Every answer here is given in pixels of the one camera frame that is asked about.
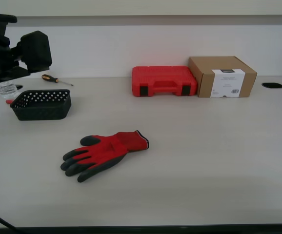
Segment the clear bottle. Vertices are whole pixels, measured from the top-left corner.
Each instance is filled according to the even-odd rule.
[[[0,83],[0,94],[6,100],[13,100],[19,95],[19,92],[16,85],[9,80]]]

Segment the glove cuff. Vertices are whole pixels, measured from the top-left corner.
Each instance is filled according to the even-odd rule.
[[[149,148],[149,141],[138,130],[128,133],[119,132],[115,136],[130,152]]]

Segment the cardboard box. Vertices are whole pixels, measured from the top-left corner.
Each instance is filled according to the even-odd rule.
[[[198,82],[200,98],[248,97],[257,76],[235,56],[190,57],[189,68]]]

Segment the glove fingers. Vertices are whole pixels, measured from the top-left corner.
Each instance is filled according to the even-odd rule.
[[[81,139],[81,145],[83,146],[92,146],[100,143],[101,140],[98,139],[95,136],[85,136],[83,139]]]
[[[80,159],[75,159],[75,158],[69,158],[67,159],[64,163],[62,163],[61,165],[61,169],[63,171],[66,171],[71,165],[73,165],[74,163],[78,162],[78,161],[81,161],[81,160],[84,160],[84,159],[87,159],[87,158],[91,158],[90,156],[87,156],[87,157],[83,157],[83,158],[80,158]]]
[[[96,175],[97,173],[99,172],[102,172],[102,171],[105,171],[106,169],[109,169],[113,166],[115,166],[117,163],[119,163],[122,159],[123,159],[124,156],[120,156],[120,157],[116,157],[112,160],[109,160],[99,166],[95,166],[95,167],[92,167],[92,168],[87,168],[85,171],[83,171],[79,177],[77,178],[77,181],[79,183],[81,182],[84,182],[86,179]]]
[[[66,161],[67,159],[69,158],[72,158],[74,156],[77,156],[77,155],[81,155],[83,153],[87,153],[88,150],[87,149],[82,149],[82,148],[79,148],[79,149],[76,149],[76,150],[72,150],[68,153],[66,153],[64,156],[63,156],[63,160]]]
[[[72,175],[74,176],[80,172],[83,172],[84,170],[88,169],[89,167],[93,165],[95,165],[94,162],[89,162],[89,163],[84,163],[84,164],[75,163],[67,168],[65,174],[67,176],[72,176]]]

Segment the red plastic case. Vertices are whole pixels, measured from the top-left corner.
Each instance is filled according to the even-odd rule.
[[[136,97],[151,97],[155,93],[171,92],[177,96],[192,96],[197,82],[186,66],[134,67],[132,93]]]

